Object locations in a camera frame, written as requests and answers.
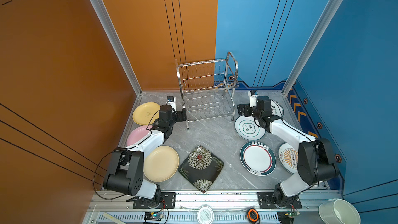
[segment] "dish rack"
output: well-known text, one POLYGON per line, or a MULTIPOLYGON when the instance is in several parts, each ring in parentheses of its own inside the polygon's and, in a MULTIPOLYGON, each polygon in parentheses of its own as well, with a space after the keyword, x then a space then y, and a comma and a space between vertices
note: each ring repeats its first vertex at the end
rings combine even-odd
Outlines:
POLYGON ((194 121, 229 115, 234 120, 234 93, 239 83, 238 62, 231 52, 225 59, 185 64, 176 60, 176 67, 183 108, 187 109, 187 129, 194 121))

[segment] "pink plate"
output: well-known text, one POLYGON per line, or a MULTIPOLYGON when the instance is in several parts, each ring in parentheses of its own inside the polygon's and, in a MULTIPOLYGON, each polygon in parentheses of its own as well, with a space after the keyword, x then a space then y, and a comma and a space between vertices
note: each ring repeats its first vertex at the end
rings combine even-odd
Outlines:
POLYGON ((150 132, 150 130, 147 130, 147 125, 144 125, 144 126, 134 129, 134 131, 132 131, 130 133, 129 137, 127 138, 127 146, 130 146, 130 145, 135 144, 136 142, 140 141, 140 139, 145 137, 149 132, 150 132))

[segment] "beige plate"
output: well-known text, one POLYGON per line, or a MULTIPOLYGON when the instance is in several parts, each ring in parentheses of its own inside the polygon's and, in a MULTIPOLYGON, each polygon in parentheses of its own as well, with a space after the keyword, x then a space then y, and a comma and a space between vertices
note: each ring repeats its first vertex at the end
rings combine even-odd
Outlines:
POLYGON ((159 112, 157 112, 159 111, 159 109, 159 104, 155 102, 144 103, 134 110, 134 112, 132 113, 132 119, 134 120, 134 122, 142 126, 152 124, 157 118, 159 118, 159 112))
POLYGON ((160 146, 145 158, 144 174, 152 182, 163 182, 174 175, 179 163, 176 150, 160 146))

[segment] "white container lid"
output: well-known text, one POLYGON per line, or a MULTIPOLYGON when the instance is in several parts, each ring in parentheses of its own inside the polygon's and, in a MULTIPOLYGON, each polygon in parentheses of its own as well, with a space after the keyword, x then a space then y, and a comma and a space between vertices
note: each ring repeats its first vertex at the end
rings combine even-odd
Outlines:
POLYGON ((214 219, 213 210, 208 206, 202 206, 198 210, 197 218, 200 224, 211 224, 214 219))

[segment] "robotic arm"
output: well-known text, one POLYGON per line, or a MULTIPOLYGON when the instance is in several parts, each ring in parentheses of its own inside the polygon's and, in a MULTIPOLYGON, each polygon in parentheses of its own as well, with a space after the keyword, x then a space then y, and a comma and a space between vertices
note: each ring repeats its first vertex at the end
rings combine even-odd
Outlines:
POLYGON ((339 169, 334 162, 329 140, 307 135, 281 117, 272 115, 268 97, 257 97, 256 91, 251 91, 249 98, 250 104, 238 105, 239 115, 254 117, 260 127, 282 138, 298 151, 297 172, 275 186, 274 199, 278 206, 290 206, 301 192, 338 175, 339 169))
POLYGON ((117 147, 112 153, 103 187, 107 190, 141 197, 150 207, 159 205, 160 186, 144 179, 144 159, 156 147, 162 145, 173 132, 173 125, 187 119, 186 108, 176 111, 174 97, 167 97, 167 104, 159 110, 150 132, 137 143, 126 148, 117 147), (128 163, 134 166, 122 169, 128 163))

